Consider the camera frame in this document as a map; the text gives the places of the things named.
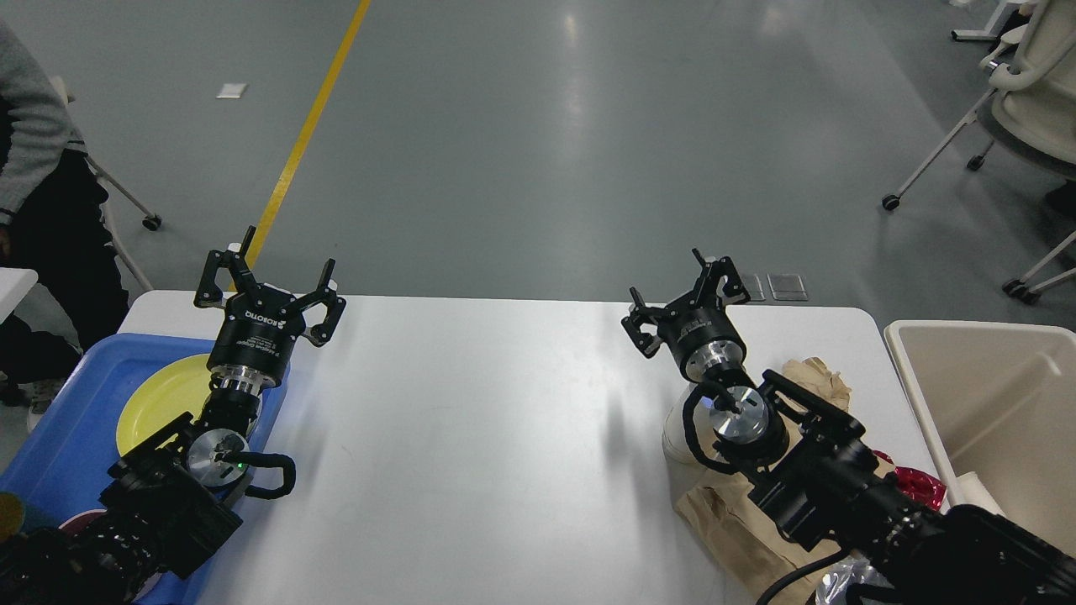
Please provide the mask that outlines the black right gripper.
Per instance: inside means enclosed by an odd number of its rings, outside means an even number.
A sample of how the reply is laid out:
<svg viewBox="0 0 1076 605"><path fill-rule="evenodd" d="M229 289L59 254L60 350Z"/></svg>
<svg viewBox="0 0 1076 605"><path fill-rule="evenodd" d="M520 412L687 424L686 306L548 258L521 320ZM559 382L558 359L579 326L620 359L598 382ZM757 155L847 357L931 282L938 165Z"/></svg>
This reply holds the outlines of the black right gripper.
<svg viewBox="0 0 1076 605"><path fill-rule="evenodd" d="M692 383L748 383L744 369L746 344L725 313L731 305L746 305L751 294L730 256L704 256L691 249L699 264L699 278L691 290L691 308L679 311L646 305L641 292L631 287L629 312L621 326L646 358L668 344L678 371Z"/></svg>

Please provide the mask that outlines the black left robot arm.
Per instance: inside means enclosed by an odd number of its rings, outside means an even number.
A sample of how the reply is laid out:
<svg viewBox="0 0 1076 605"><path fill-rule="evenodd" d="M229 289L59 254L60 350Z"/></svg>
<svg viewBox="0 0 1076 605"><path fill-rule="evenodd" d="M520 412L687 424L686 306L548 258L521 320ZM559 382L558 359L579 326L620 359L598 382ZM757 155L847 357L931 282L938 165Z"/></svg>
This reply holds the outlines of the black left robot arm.
<svg viewBox="0 0 1076 605"><path fill-rule="evenodd" d="M215 555L242 524L235 502L292 493L293 459L253 447L261 400L284 382L300 339L330 341L346 302L334 258L303 295L258 281L245 258L255 233L208 252L193 295L224 313L199 413L182 411L121 455L98 498L104 512L81 531L39 527L3 541L4 604L129 604L154 575L186 579Z"/></svg>

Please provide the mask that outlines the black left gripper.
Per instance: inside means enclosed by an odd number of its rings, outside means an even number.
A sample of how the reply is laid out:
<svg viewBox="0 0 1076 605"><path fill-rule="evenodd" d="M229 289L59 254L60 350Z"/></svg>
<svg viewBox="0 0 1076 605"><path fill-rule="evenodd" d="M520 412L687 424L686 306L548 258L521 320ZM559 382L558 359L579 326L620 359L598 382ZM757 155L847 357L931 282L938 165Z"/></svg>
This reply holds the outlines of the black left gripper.
<svg viewBox="0 0 1076 605"><path fill-rule="evenodd" d="M328 344L345 313L346 300L332 280L335 258L325 262L315 289L301 296L274 286L259 287L245 259L255 234L256 227L251 225L237 251L207 253L193 306L225 310L225 321L208 357L208 371L222 376L244 367L261 376L265 388L281 386L298 337L315 348ZM221 271L227 271L235 289L227 302L218 284ZM308 325L305 313L318 306L324 308L324 316Z"/></svg>

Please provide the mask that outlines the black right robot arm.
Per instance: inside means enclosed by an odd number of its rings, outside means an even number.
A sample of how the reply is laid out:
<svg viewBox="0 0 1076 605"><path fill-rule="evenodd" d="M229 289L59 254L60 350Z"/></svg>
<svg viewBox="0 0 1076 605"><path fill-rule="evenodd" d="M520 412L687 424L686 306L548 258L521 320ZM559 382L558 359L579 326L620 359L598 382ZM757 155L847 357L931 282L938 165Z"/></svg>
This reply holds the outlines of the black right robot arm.
<svg viewBox="0 0 1076 605"><path fill-rule="evenodd" d="M664 306L631 289L621 325L646 358L667 344L689 383L680 407L689 455L749 482L748 498L785 541L837 552L789 571L758 597L863 555L884 585L853 583L849 604L1072 604L1073 558L1000 513L962 504L939 513L900 490L856 418L768 369L744 367L746 344L726 308L749 302L734 261L694 252L694 286Z"/></svg>

